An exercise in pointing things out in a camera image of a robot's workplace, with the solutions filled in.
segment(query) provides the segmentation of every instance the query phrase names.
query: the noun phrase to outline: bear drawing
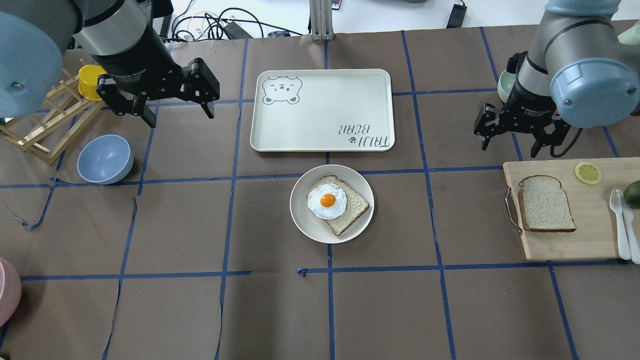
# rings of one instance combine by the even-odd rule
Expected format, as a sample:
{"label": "bear drawing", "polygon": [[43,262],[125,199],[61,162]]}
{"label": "bear drawing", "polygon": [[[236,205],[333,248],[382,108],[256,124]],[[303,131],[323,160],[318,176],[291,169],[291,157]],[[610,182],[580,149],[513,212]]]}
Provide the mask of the bear drawing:
{"label": "bear drawing", "polygon": [[302,80],[289,76],[278,76],[277,78],[269,77],[262,82],[264,89],[264,97],[262,102],[267,105],[273,104],[275,101],[286,101],[289,104],[296,104],[300,101],[298,92],[302,87]]}

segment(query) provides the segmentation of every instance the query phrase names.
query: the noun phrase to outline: wooden cutting board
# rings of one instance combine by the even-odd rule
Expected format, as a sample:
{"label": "wooden cutting board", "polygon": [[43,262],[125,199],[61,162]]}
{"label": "wooden cutting board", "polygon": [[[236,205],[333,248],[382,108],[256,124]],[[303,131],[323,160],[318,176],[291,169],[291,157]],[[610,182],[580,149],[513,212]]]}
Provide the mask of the wooden cutting board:
{"label": "wooden cutting board", "polygon": [[[573,174],[575,166],[590,162],[602,173],[596,185],[580,182]],[[518,226],[522,215],[518,200],[519,182],[527,176],[548,175],[560,180],[566,192],[576,231],[573,233],[534,233],[523,231],[522,245],[528,260],[569,260],[619,258],[616,218],[609,209],[612,189],[623,190],[640,180],[640,158],[574,159],[516,161],[503,165],[511,199],[515,204]],[[640,210],[634,210],[634,231],[640,239]]]}

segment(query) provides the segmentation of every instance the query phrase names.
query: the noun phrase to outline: yellow cup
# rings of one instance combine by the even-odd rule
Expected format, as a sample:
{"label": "yellow cup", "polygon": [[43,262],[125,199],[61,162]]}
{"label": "yellow cup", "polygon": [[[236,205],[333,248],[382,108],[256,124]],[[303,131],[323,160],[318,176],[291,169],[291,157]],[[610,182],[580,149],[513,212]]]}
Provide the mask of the yellow cup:
{"label": "yellow cup", "polygon": [[99,65],[85,65],[78,72],[78,91],[80,95],[93,101],[101,100],[95,87],[98,85],[98,76],[107,72]]}

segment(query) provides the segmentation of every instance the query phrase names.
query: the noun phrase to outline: blue joint cap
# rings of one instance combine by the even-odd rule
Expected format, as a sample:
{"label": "blue joint cap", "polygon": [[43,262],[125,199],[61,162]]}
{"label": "blue joint cap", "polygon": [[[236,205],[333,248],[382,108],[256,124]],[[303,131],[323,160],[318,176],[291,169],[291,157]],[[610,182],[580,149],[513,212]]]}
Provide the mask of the blue joint cap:
{"label": "blue joint cap", "polygon": [[618,12],[621,0],[549,0],[546,11],[569,16],[608,16]]}
{"label": "blue joint cap", "polygon": [[573,62],[551,80],[560,116],[572,126],[591,128],[611,125],[640,102],[640,79],[628,66],[606,58]]}
{"label": "blue joint cap", "polygon": [[36,26],[0,12],[0,117],[36,111],[62,71],[60,49]]}

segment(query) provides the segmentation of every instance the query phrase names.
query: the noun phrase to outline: pink bowl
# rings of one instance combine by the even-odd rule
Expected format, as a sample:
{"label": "pink bowl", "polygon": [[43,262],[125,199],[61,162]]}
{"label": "pink bowl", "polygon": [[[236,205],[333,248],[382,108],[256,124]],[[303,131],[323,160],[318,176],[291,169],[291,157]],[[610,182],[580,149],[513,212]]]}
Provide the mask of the pink bowl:
{"label": "pink bowl", "polygon": [[0,326],[13,315],[22,295],[20,275],[13,265],[0,258]]}

